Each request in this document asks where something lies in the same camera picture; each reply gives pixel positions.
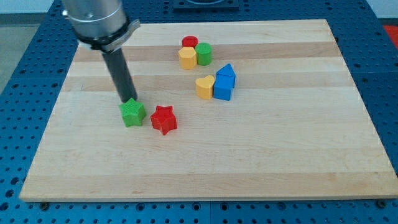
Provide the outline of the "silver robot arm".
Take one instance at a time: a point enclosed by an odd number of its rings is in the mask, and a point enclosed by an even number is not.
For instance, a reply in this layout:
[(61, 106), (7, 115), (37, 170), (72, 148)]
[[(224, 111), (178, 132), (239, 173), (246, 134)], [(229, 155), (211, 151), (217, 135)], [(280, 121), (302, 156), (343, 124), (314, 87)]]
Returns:
[(141, 26), (138, 19), (130, 20), (122, 0), (63, 0), (62, 4), (62, 15), (91, 50), (111, 54)]

